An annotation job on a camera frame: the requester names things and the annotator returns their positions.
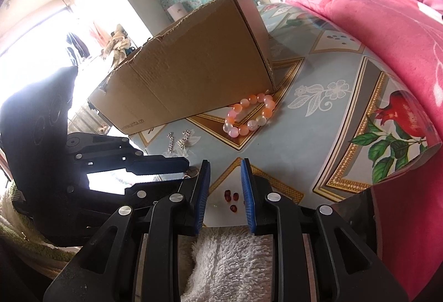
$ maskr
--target white fluffy towel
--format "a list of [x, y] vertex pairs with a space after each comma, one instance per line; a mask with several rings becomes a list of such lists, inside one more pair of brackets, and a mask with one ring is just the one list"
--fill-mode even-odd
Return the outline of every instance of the white fluffy towel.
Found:
[[271, 301], [272, 236], [254, 236], [245, 226], [202, 228], [192, 257], [182, 302]]

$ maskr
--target flower pattern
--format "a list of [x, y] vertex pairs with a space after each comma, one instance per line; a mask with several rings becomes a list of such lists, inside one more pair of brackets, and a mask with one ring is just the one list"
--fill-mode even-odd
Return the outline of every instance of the flower pattern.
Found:
[[349, 91], [349, 85], [342, 79], [339, 79], [337, 82], [331, 82], [327, 87], [325, 96], [331, 100], [343, 98], [346, 96], [346, 92]]
[[[327, 89], [320, 84], [313, 84], [309, 87], [301, 85], [294, 91], [294, 95], [297, 96], [297, 98], [287, 107], [292, 109], [300, 108], [309, 101], [305, 114], [305, 117], [308, 117], [316, 110], [330, 110], [332, 108], [331, 101], [345, 97], [347, 92], [351, 93], [352, 91], [349, 90], [349, 85], [343, 79], [339, 79], [337, 82], [331, 82], [327, 85]], [[325, 98], [329, 98], [329, 101], [325, 101], [322, 106]]]
[[300, 87], [296, 88], [294, 91], [294, 95], [296, 96], [302, 96], [306, 93], [306, 86], [301, 85]]

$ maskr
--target orange bead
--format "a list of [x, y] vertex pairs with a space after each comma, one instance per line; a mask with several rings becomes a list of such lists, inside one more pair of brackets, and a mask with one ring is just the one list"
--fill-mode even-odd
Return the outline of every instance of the orange bead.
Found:
[[256, 95], [248, 96], [248, 100], [249, 103], [251, 103], [251, 105], [255, 105], [257, 103], [257, 96]]
[[266, 95], [265, 97], [263, 97], [263, 101], [264, 103], [269, 102], [269, 101], [273, 101], [273, 97], [271, 95]]
[[232, 109], [236, 112], [236, 113], [240, 113], [243, 109], [243, 107], [240, 104], [235, 104], [232, 106]]
[[235, 118], [232, 116], [228, 116], [225, 119], [225, 123], [230, 123], [231, 125], [233, 125], [235, 123]]
[[261, 115], [265, 118], [271, 118], [272, 111], [269, 108], [264, 108], [261, 112]]
[[269, 108], [271, 111], [274, 111], [275, 108], [275, 102], [274, 101], [267, 101], [265, 102], [265, 107]]
[[246, 136], [249, 133], [249, 128], [246, 125], [241, 125], [238, 128], [238, 132], [241, 136]]
[[257, 101], [260, 102], [261, 104], [263, 103], [263, 101], [264, 101], [264, 93], [259, 93], [257, 95]]

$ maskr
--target cardboard box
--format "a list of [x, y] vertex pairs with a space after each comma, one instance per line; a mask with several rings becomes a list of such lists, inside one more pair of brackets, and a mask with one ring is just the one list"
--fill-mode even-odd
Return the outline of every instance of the cardboard box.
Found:
[[213, 0], [132, 53], [89, 96], [130, 135], [274, 89], [253, 0]]

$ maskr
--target earring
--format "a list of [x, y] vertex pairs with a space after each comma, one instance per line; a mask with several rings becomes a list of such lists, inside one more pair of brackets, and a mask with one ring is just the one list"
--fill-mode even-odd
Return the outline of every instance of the earring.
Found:
[[184, 135], [184, 137], [183, 137], [182, 139], [179, 139], [179, 140], [177, 141], [178, 145], [180, 146], [180, 149], [185, 148], [185, 146], [186, 146], [186, 142], [188, 142], [188, 139], [189, 139], [190, 134], [191, 134], [191, 131], [189, 131], [189, 130], [184, 130], [184, 131], [183, 131], [183, 135]]
[[172, 153], [172, 146], [174, 145], [174, 133], [173, 132], [169, 132], [168, 133], [168, 137], [169, 137], [168, 152]]

